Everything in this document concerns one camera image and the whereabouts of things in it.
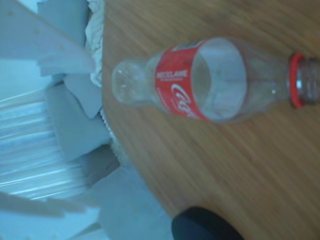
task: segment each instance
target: wood grain surface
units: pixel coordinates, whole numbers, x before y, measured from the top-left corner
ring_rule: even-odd
[[[320,55],[319,0],[107,0],[103,104],[107,121],[171,216],[215,211],[247,240],[320,239],[320,106],[283,103],[236,124],[130,108],[112,94],[127,57],[235,36],[275,56]]]

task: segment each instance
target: round table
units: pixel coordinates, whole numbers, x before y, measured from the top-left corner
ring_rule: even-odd
[[[112,94],[119,61],[218,36],[280,57],[320,53],[318,0],[107,0],[107,121],[171,216],[212,210],[247,240],[320,239],[320,107],[283,103],[235,124],[131,108]]]

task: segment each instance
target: black chair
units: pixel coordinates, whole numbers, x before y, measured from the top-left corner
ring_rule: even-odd
[[[192,207],[172,221],[174,240],[244,240],[226,220],[201,207]]]

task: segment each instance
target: wooden table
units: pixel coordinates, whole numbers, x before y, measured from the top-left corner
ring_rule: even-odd
[[[319,0],[107,0],[103,103],[107,120],[171,216],[206,207],[247,240],[320,239],[320,107],[288,103],[219,125],[130,108],[112,95],[124,58],[217,36],[279,56],[320,54]]]

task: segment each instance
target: bottle neck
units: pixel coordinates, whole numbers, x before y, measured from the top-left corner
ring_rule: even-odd
[[[303,59],[299,62],[296,85],[298,96],[306,105],[320,103],[320,59]]]

